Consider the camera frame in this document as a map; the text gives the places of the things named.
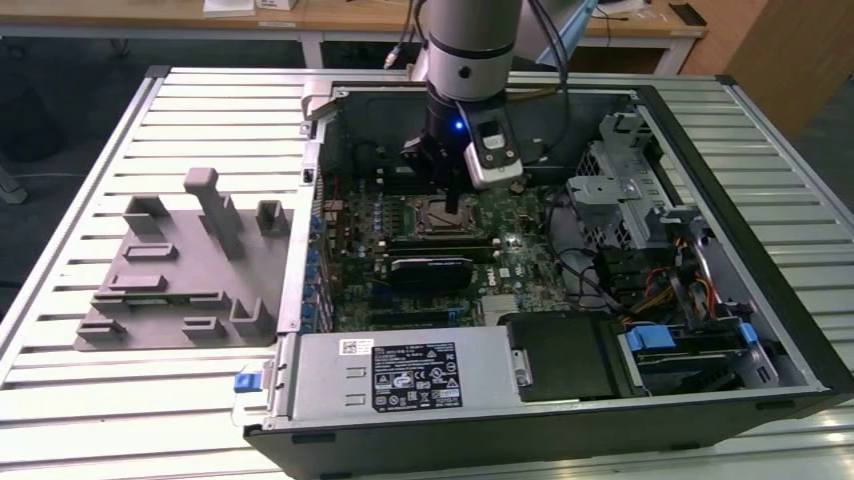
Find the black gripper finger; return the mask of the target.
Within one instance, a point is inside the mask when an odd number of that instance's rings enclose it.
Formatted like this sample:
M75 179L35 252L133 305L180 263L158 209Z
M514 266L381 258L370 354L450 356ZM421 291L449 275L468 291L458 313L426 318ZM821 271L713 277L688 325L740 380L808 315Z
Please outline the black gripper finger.
M453 170L446 149L428 133L421 133L404 142L400 156L412 171L444 192L444 211L452 214Z
M468 172L462 154L448 146L441 146L438 150L438 180L445 192L444 210L448 214L456 214L468 189Z

